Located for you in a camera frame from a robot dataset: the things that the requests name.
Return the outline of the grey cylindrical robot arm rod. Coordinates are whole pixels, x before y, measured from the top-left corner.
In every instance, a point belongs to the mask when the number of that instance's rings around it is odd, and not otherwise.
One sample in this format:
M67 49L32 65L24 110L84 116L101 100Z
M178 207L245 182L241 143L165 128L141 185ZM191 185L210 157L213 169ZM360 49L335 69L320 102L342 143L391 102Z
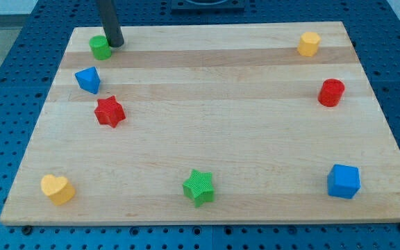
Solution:
M124 36L118 20L115 1L96 0L95 2L109 46L114 48L123 46Z

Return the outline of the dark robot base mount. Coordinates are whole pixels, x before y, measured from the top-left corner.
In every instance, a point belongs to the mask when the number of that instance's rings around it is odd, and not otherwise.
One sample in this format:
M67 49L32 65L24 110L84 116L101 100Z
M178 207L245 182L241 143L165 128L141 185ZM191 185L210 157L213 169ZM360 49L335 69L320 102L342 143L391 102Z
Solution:
M171 12L244 10L246 0L171 0Z

